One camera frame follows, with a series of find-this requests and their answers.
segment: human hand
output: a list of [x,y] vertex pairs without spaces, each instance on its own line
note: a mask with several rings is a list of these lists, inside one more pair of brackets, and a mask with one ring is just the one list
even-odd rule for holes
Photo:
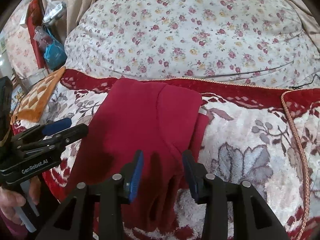
[[[30,179],[29,195],[35,205],[39,204],[41,182],[38,177]],[[14,207],[22,207],[26,199],[19,193],[0,187],[0,209],[5,217],[15,224],[21,225],[22,221],[16,214]]]

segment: white floral fabric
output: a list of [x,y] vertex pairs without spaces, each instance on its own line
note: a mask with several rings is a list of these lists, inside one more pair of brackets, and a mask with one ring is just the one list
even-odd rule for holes
[[288,87],[320,70],[284,0],[99,0],[65,49],[66,66],[93,77]]
[[28,29],[19,25],[29,3],[30,0],[23,0],[12,13],[3,29],[9,61],[22,79],[42,71],[38,69]]

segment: floral bedspread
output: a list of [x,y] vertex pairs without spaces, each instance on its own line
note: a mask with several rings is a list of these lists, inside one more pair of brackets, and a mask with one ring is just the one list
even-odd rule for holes
[[319,52],[285,0],[98,0],[65,44],[93,77],[305,83]]
[[[40,122],[69,117],[72,125],[88,124],[116,80],[95,79],[66,70]],[[291,239],[307,239],[320,223],[320,90],[285,93],[282,89],[190,79],[164,82],[202,94],[202,108],[210,123],[198,161],[225,181],[252,182]],[[17,128],[33,125],[22,120]],[[65,198],[64,187],[79,146],[80,142],[68,146],[61,165],[44,173],[51,191],[60,200]],[[125,233],[131,239],[200,238],[205,205],[195,204],[188,190],[180,190],[174,210],[177,220],[172,232],[144,232],[124,225]],[[231,211],[228,230],[231,237]]]

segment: folded red garment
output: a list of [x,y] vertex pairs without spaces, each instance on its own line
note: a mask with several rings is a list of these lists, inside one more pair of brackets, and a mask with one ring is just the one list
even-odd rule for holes
[[185,186],[181,153],[197,160],[207,116],[199,113],[201,95],[161,82],[120,79],[89,124],[66,186],[96,184],[120,171],[137,149],[144,154],[138,196],[122,205],[125,226],[167,231],[175,221],[177,191]]

